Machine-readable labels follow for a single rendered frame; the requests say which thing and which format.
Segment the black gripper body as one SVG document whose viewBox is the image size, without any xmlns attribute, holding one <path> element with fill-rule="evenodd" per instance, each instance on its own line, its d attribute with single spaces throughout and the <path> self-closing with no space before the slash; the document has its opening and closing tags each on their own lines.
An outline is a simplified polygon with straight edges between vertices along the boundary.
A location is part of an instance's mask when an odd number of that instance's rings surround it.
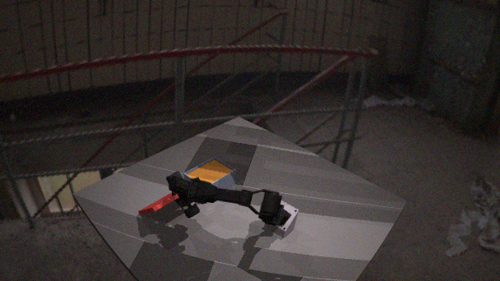
<svg viewBox="0 0 500 281">
<path fill-rule="evenodd" d="M 177 172 L 166 177 L 166 180 L 168 183 L 169 183 L 170 178 L 172 176 L 183 178 L 181 173 L 179 171 L 177 171 Z M 188 218 L 192 218 L 195 214 L 199 214 L 200 210 L 198 209 L 196 203 L 193 206 L 191 206 L 191 203 L 193 202 L 193 201 L 191 201 L 191 199 L 186 198 L 187 196 L 185 196 L 185 195 L 182 195 L 179 193 L 177 193 L 177 194 L 178 194 L 179 199 L 182 201 L 183 206 L 188 206 L 188 209 L 184 210 L 184 213 Z"/>
</svg>

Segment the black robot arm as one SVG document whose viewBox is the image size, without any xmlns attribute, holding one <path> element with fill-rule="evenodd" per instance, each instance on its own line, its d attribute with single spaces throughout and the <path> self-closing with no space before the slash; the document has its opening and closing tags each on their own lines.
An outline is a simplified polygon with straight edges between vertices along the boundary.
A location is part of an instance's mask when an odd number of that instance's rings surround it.
<svg viewBox="0 0 500 281">
<path fill-rule="evenodd" d="M 272 225 L 284 226 L 291 214 L 284 210 L 281 204 L 282 195 L 278 191 L 261 189 L 259 191 L 234 191 L 220 189 L 209 182 L 201 181 L 199 177 L 192 178 L 191 182 L 180 177 L 172 176 L 169 181 L 169 190 L 187 196 L 193 202 L 206 204 L 214 203 L 216 200 L 247 206 L 253 213 L 259 214 L 262 222 Z M 252 195 L 265 192 L 260 213 L 251 204 Z M 283 225 L 283 226 L 282 226 Z"/>
</svg>

